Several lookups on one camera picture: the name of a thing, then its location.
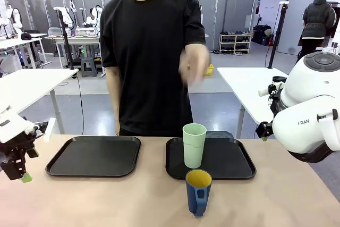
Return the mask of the person's left hand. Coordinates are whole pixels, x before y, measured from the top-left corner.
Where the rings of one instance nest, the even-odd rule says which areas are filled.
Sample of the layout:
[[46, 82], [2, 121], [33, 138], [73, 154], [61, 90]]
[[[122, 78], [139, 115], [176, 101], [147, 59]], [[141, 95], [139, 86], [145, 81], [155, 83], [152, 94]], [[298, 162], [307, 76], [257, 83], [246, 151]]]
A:
[[184, 49], [180, 55], [179, 73], [183, 83], [189, 87], [193, 83], [204, 79], [210, 66], [210, 53], [204, 47], [202, 49]]

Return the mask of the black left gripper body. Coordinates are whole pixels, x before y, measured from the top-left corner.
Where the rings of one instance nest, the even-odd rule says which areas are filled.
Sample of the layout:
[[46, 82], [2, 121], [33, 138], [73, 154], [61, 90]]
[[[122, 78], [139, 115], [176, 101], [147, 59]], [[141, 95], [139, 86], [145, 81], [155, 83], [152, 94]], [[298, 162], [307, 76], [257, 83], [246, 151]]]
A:
[[1, 169], [11, 181], [22, 179], [27, 174], [26, 155], [30, 158], [39, 156], [34, 142], [35, 138], [21, 141], [13, 138], [6, 143], [1, 143], [1, 153], [5, 155], [5, 160], [1, 162]]

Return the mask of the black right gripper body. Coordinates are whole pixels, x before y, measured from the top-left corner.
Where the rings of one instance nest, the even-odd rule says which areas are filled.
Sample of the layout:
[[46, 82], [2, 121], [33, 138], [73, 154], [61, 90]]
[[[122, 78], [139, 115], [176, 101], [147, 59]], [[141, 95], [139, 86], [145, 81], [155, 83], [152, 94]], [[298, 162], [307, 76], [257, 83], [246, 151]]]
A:
[[267, 139], [273, 135], [272, 122], [261, 122], [256, 128], [256, 134], [261, 139]]

